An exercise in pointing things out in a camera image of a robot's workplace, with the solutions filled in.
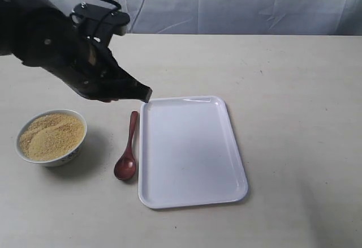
brown spoon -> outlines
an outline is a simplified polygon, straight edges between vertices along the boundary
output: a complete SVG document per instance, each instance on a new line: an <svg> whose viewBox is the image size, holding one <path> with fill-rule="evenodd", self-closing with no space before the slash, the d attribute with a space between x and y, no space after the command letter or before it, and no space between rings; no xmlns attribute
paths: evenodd
<svg viewBox="0 0 362 248"><path fill-rule="evenodd" d="M132 138L136 128L137 118L138 118L138 112L133 111L131 113L130 134L128 136L128 143L126 150L124 150L123 155L120 157L120 159L117 161L117 163L114 166L114 175L119 180L131 179L133 175L136 173L137 164L132 154Z"/></svg>

robotic arm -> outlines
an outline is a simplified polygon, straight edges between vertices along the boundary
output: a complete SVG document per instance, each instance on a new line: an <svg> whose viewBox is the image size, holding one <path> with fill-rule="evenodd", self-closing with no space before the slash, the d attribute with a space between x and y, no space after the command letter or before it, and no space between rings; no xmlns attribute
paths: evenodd
<svg viewBox="0 0 362 248"><path fill-rule="evenodd" d="M107 47L129 22L126 13L86 3L65 16L48 0L0 0L0 55L42 67L87 99L148 102L152 90L120 68Z"/></svg>

spoon handle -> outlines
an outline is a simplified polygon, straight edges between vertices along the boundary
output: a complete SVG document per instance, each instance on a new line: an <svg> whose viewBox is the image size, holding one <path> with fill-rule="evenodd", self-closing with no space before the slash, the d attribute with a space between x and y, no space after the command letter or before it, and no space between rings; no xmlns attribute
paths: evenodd
<svg viewBox="0 0 362 248"><path fill-rule="evenodd" d="M132 111L131 119L130 119L130 133L128 135L127 150L132 149L132 138L133 138L133 135L135 133L137 118L138 118L138 112L137 111Z"/></svg>

grain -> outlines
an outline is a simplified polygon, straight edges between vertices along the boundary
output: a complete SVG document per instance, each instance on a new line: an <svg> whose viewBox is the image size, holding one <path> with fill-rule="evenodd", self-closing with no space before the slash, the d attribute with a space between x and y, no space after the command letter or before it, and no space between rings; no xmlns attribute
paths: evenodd
<svg viewBox="0 0 362 248"><path fill-rule="evenodd" d="M83 135L81 120L62 113L49 114L29 125L20 136L20 148L29 159L48 161L69 153Z"/></svg>

table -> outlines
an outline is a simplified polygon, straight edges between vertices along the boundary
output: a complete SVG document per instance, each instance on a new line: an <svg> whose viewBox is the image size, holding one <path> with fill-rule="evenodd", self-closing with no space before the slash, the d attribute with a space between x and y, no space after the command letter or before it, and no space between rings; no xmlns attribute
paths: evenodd
<svg viewBox="0 0 362 248"><path fill-rule="evenodd" d="M223 98L242 154L243 201L163 211L142 205L136 179L113 176L141 102L84 100L1 57L0 247L362 247L361 47L337 36L114 37L115 58L153 98ZM88 121L82 155L58 168L24 162L19 129L56 108Z"/></svg>

